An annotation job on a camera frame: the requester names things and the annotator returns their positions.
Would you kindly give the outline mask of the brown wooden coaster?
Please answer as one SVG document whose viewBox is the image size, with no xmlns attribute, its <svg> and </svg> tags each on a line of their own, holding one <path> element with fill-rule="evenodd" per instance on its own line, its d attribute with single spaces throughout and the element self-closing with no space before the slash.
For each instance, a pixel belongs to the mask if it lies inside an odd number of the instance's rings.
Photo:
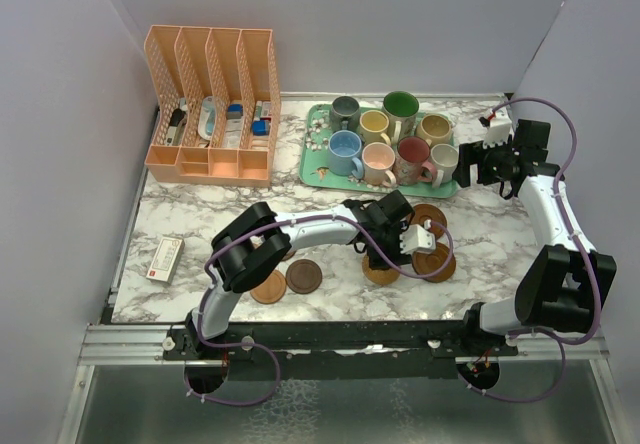
<svg viewBox="0 0 640 444">
<path fill-rule="evenodd" d="M 448 222 L 444 213 L 431 204 L 415 205 L 414 212 L 410 215 L 410 224 L 424 226 L 427 221 L 431 222 L 429 231 L 436 239 L 440 239 L 444 235 L 444 230 L 448 227 Z"/>
<path fill-rule="evenodd" d="M 456 270 L 456 259 L 452 257 L 447 265 L 444 265 L 449 256 L 449 247 L 443 243 L 437 243 L 436 249 L 431 253 L 415 252 L 412 255 L 412 267 L 416 274 L 426 275 L 426 281 L 440 283 L 451 278 Z"/>
</svg>

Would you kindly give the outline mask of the woven rattan coaster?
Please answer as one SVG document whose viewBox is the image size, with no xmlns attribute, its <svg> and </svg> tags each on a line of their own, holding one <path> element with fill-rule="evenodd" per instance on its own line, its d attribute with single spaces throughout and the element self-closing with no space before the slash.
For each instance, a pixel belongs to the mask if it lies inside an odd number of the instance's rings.
<svg viewBox="0 0 640 444">
<path fill-rule="evenodd" d="M 369 265 L 369 257 L 364 255 L 362 260 L 363 275 L 372 283 L 379 286 L 388 286 L 400 277 L 400 273 L 394 269 L 372 269 Z"/>
</svg>

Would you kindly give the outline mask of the white speckled mug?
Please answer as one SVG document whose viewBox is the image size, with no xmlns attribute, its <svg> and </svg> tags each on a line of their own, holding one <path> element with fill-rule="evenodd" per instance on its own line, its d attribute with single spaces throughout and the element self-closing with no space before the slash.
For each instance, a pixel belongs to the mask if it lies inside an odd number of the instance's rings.
<svg viewBox="0 0 640 444">
<path fill-rule="evenodd" d="M 458 148 L 450 144 L 437 144 L 431 148 L 430 161 L 436 170 L 432 186 L 439 188 L 453 180 L 459 161 Z"/>
</svg>

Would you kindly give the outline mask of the green floral tray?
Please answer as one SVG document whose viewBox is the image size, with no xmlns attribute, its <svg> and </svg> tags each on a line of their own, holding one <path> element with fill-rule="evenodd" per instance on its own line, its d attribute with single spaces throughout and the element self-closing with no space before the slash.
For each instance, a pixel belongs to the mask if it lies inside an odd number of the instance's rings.
<svg viewBox="0 0 640 444">
<path fill-rule="evenodd" d="M 299 166 L 301 181 L 313 187 L 343 191 L 384 194 L 390 192 L 389 187 L 373 186 L 353 176 L 339 176 L 329 170 L 328 143 L 332 135 L 329 126 L 330 107 L 329 103 L 315 104 L 308 112 Z M 459 189 L 455 181 L 443 183 L 438 188 L 422 182 L 398 187 L 405 196 L 436 199 L 452 197 Z"/>
</svg>

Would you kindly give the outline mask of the peach plastic file organizer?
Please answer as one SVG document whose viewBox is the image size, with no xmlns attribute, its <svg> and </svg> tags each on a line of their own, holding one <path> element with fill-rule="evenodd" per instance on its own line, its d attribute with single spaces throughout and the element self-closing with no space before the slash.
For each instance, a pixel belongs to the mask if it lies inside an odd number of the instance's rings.
<svg viewBox="0 0 640 444">
<path fill-rule="evenodd" d="M 268 187 L 281 93 L 270 29 L 154 25 L 158 101 L 145 165 L 163 183 Z"/>
</svg>

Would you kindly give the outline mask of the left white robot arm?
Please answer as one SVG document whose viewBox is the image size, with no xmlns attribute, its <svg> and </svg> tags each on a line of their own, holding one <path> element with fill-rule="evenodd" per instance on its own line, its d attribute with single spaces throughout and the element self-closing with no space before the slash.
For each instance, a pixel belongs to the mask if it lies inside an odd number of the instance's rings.
<svg viewBox="0 0 640 444">
<path fill-rule="evenodd" d="M 251 205 L 211 241 L 204 265 L 210 284 L 185 319 L 186 346 L 199 358 L 214 356 L 242 294 L 262 284 L 290 252 L 363 243 L 375 268 L 407 264 L 401 237 L 413 214 L 397 190 L 378 200 L 347 199 L 324 211 L 282 213 L 264 201 Z"/>
</svg>

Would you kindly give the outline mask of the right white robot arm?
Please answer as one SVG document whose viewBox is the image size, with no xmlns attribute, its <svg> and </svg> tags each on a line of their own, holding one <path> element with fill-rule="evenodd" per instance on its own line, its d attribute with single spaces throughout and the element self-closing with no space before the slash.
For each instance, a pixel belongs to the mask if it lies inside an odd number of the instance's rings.
<svg viewBox="0 0 640 444">
<path fill-rule="evenodd" d="M 541 247 L 514 297 L 475 304 L 466 312 L 459 342 L 469 354 L 486 352 L 496 335 L 544 328 L 586 339 L 597 329 L 617 265 L 580 229 L 563 173 L 546 160 L 550 130 L 548 123 L 521 120 L 503 137 L 459 147 L 454 180 L 461 187 L 509 185 L 502 198 L 521 201 Z"/>
</svg>

